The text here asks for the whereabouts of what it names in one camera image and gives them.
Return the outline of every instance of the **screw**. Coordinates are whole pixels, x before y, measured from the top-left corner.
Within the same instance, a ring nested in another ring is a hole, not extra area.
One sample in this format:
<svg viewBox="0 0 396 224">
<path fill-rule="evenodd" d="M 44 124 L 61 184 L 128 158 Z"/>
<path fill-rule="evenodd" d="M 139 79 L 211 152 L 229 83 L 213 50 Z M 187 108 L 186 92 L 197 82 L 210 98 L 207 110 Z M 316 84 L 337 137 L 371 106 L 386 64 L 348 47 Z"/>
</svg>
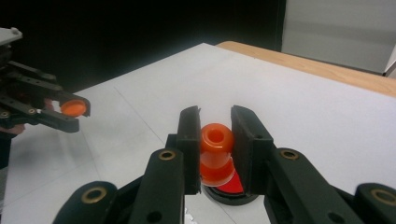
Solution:
<svg viewBox="0 0 396 224">
<path fill-rule="evenodd" d="M 6 118 L 6 117 L 8 117 L 8 112 L 7 111 L 5 111 L 5 112 L 3 112 L 3 113 L 1 113 L 1 117 L 4 117 L 4 118 Z"/>
</svg>

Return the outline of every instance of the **orange cylinder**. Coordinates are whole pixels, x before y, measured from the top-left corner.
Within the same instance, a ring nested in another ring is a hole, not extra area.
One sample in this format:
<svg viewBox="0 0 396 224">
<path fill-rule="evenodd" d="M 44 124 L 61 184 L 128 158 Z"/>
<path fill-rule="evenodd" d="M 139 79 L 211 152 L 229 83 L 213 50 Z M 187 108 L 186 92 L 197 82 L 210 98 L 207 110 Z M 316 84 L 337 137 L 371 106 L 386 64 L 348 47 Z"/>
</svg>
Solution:
<svg viewBox="0 0 396 224">
<path fill-rule="evenodd" d="M 231 180 L 235 172 L 232 151 L 233 133 L 229 128 L 211 123 L 201 130 L 200 173 L 204 185 L 216 187 Z"/>
</svg>

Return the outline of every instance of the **orange object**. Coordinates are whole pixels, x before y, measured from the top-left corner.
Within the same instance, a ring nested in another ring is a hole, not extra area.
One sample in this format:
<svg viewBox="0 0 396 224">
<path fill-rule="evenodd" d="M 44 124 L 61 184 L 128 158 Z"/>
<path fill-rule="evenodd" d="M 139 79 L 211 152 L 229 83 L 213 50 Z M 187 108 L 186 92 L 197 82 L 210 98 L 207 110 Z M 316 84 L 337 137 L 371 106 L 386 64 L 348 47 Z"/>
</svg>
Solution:
<svg viewBox="0 0 396 224">
<path fill-rule="evenodd" d="M 87 111 L 87 106 L 82 100 L 71 100 L 61 106 L 61 112 L 70 117 L 81 116 Z"/>
<path fill-rule="evenodd" d="M 226 126 L 211 123 L 201 130 L 200 173 L 204 185 L 221 186 L 232 179 L 232 150 L 233 133 Z"/>
</svg>

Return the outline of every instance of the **wooden surface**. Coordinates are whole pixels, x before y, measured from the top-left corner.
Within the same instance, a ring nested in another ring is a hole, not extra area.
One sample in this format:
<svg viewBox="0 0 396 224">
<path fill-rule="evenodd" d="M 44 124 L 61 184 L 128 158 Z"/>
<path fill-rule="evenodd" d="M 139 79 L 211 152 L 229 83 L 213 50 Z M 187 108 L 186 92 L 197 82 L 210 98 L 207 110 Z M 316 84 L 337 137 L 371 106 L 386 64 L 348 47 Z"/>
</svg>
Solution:
<svg viewBox="0 0 396 224">
<path fill-rule="evenodd" d="M 376 91 L 388 96 L 396 97 L 396 79 L 380 77 L 332 64 L 320 63 L 268 49 L 252 47 L 233 41 L 220 43 L 218 44 L 218 47 L 265 60 L 269 63 L 276 63 L 312 75 L 326 77 L 349 85 L 364 88 L 366 90 Z"/>
</svg>

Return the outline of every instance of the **red base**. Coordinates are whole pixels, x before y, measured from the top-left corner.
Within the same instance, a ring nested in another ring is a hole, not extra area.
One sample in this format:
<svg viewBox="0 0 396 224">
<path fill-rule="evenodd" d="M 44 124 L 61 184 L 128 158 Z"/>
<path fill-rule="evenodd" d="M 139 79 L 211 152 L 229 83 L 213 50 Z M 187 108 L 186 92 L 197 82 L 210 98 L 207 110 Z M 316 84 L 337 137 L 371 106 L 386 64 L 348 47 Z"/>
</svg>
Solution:
<svg viewBox="0 0 396 224">
<path fill-rule="evenodd" d="M 243 193 L 244 189 L 242 188 L 241 180 L 239 179 L 238 173 L 235 171 L 233 173 L 233 178 L 228 181 L 226 184 L 216 187 L 226 193 Z"/>
</svg>

